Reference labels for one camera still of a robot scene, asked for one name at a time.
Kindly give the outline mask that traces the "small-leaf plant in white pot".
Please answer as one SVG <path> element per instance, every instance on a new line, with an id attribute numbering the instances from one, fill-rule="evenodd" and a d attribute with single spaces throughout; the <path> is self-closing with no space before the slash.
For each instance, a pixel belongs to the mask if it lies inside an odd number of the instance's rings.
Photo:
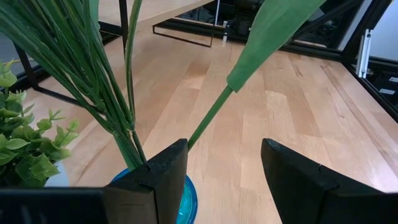
<path id="1" fill-rule="evenodd" d="M 31 126 L 35 116 L 25 107 L 25 91 L 12 92 L 17 77 L 11 71 L 15 60 L 0 61 L 0 187 L 68 187 L 70 181 L 62 161 L 71 156 L 67 146 L 78 137 L 78 120 L 68 127 L 57 126 L 54 139 L 44 136 L 61 120 L 59 111 Z"/>

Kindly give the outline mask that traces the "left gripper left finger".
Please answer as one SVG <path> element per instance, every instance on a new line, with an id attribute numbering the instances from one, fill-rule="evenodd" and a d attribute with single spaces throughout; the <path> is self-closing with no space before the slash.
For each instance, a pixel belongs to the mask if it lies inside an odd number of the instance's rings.
<path id="1" fill-rule="evenodd" d="M 104 188 L 108 224 L 175 224 L 187 173 L 187 140 L 179 139 Z"/>

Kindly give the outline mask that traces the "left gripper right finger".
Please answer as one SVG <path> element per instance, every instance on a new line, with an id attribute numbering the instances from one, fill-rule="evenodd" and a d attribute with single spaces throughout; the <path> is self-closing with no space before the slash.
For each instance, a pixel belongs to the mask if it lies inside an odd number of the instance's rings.
<path id="1" fill-rule="evenodd" d="M 398 224 L 398 192 L 381 192 L 269 138 L 261 160 L 283 224 Z"/>

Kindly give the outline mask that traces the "teal glass vase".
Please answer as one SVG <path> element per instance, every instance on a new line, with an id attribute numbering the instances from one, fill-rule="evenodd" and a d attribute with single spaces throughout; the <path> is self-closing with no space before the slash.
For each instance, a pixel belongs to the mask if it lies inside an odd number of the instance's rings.
<path id="1" fill-rule="evenodd" d="M 109 224 L 193 224 L 197 191 L 179 167 L 140 167 L 119 173 L 106 186 Z"/>

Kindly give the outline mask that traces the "dark red artificial tulip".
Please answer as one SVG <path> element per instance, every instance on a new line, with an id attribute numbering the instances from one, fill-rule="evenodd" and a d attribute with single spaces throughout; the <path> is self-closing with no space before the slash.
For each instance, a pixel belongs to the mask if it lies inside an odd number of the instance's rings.
<path id="1" fill-rule="evenodd" d="M 229 96 L 279 50 L 326 0 L 265 0 L 252 23 L 246 45 L 226 77 L 226 87 L 188 140 L 191 149 Z"/>

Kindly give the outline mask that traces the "green flower stems bundle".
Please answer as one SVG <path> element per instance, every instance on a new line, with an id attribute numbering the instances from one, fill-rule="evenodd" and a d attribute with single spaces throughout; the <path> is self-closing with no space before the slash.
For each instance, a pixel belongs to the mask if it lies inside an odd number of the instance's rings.
<path id="1" fill-rule="evenodd" d="M 97 0 L 0 0 L 0 32 L 58 81 L 111 133 L 130 170 L 145 164 L 99 32 Z"/>

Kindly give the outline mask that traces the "silver aluminium bracket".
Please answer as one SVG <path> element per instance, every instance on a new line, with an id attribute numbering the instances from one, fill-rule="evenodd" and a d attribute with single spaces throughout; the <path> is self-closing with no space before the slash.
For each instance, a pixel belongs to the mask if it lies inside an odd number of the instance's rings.
<path id="1" fill-rule="evenodd" d="M 371 29 L 366 29 L 361 37 L 356 64 L 356 74 L 359 78 L 366 78 L 367 76 L 372 34 Z"/>

